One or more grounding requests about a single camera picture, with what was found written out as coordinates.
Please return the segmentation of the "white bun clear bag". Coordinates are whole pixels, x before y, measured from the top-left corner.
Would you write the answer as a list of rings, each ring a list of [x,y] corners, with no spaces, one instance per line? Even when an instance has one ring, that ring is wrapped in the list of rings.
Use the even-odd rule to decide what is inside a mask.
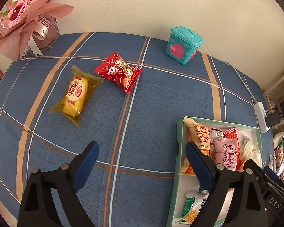
[[[258,166],[262,166],[263,161],[259,147],[254,145],[246,135],[244,135],[243,142],[240,144],[240,153],[241,169],[244,167],[244,163],[249,159],[252,159]]]

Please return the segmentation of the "green white biscuit packet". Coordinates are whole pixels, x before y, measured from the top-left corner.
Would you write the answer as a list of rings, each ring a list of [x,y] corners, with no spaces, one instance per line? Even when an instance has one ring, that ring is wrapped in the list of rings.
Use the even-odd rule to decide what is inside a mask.
[[[188,192],[185,197],[185,203],[183,206],[181,219],[176,223],[180,224],[191,224],[203,208],[209,192],[207,190],[203,190],[199,193],[197,192]]]

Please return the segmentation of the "pink swiss roll packet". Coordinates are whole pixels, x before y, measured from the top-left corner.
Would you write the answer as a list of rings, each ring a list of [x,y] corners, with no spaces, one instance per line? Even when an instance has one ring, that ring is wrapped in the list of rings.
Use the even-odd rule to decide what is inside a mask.
[[[222,164],[230,171],[236,171],[237,143],[227,138],[214,138],[213,161],[215,164]]]

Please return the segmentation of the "red patterned packet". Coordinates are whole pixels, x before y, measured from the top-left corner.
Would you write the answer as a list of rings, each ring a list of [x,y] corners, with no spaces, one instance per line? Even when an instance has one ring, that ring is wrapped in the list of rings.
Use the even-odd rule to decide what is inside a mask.
[[[240,144],[239,144],[239,140],[237,137],[237,133],[236,133],[236,128],[229,128],[223,131],[223,135],[225,138],[227,139],[231,139],[231,140],[235,140],[237,143],[237,149],[236,149],[236,156],[237,156],[237,165],[236,165],[236,171],[239,171],[242,165],[241,162],[241,151],[240,151]]]

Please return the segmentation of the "orange swiss roll packet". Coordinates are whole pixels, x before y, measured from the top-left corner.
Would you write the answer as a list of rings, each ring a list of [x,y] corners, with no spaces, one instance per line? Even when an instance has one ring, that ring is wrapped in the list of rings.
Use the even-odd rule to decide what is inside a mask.
[[[204,125],[195,122],[189,117],[183,118],[183,123],[187,132],[188,141],[194,142],[201,152],[205,155],[210,155],[211,129]],[[193,168],[184,155],[180,166],[179,175],[195,176]]]

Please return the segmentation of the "yellow cake roll packet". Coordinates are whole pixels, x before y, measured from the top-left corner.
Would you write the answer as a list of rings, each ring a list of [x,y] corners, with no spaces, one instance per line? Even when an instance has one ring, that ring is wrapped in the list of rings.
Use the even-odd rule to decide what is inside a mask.
[[[79,128],[80,116],[84,107],[91,98],[94,90],[105,79],[83,72],[75,65],[71,67],[71,70],[73,76],[67,85],[64,95],[48,112],[60,112]]]

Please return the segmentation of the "red cartoon snack bag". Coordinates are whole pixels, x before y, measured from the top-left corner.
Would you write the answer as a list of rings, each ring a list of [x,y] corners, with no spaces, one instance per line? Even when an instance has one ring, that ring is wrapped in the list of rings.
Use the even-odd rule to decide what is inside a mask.
[[[141,67],[134,67],[127,64],[116,52],[112,52],[108,58],[94,70],[96,74],[120,86],[126,95],[130,94],[142,71]]]

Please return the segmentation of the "dark red snack packet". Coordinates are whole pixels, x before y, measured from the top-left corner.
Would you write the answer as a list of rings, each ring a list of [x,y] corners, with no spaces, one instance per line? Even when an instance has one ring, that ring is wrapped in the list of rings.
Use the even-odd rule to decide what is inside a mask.
[[[210,155],[209,157],[213,160],[213,153],[214,153],[214,138],[223,138],[224,133],[221,130],[218,129],[211,129],[211,141],[210,141]]]

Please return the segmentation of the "green rimmed white tray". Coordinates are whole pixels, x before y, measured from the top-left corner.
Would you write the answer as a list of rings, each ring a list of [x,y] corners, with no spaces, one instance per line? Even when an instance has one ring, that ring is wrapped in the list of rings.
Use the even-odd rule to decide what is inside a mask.
[[[267,226],[264,200],[255,173],[220,170],[210,157],[190,144],[184,120],[177,123],[179,152],[167,226],[180,226],[185,193],[209,191],[209,202],[193,226]]]

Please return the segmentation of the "black power adapter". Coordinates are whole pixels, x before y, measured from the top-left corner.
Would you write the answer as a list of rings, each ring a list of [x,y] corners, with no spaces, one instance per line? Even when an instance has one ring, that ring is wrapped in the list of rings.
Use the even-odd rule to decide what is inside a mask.
[[[279,112],[273,112],[265,117],[266,127],[270,128],[280,123]]]

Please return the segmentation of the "white power strip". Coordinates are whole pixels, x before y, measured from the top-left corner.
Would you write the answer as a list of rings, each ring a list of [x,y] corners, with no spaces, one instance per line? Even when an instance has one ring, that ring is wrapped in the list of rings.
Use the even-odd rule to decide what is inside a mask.
[[[259,128],[261,133],[266,133],[269,131],[269,128],[266,125],[266,112],[263,106],[263,103],[261,101],[257,102],[256,104],[253,105],[254,111],[255,111],[255,115],[257,117],[257,121],[259,123]]]

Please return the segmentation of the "blue plaid tablecloth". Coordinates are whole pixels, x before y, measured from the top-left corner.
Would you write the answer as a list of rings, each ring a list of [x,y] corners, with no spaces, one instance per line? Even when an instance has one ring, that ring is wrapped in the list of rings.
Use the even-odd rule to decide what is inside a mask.
[[[184,116],[257,126],[259,85],[218,59],[198,53],[185,66],[163,40],[119,33],[62,35],[41,58],[11,64],[0,82],[0,200],[13,216],[33,168],[57,169],[89,142],[98,160],[78,198],[96,226],[165,226],[175,161],[177,122]],[[75,126],[50,109],[71,67],[93,73],[110,53],[143,68],[129,95],[105,80]]]

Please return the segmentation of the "teal toy house box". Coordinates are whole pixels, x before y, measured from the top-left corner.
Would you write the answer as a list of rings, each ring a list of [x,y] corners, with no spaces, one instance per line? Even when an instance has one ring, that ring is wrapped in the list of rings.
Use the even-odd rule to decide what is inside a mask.
[[[196,32],[180,26],[171,29],[166,54],[181,65],[186,65],[198,52],[203,38]]]

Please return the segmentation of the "pink flower bouquet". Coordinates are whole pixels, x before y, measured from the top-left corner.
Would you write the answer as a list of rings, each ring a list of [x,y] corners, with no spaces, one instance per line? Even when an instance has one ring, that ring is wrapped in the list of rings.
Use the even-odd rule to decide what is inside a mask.
[[[27,48],[41,55],[37,41],[48,37],[56,20],[69,15],[73,7],[52,0],[9,0],[0,12],[0,54],[16,61]]]

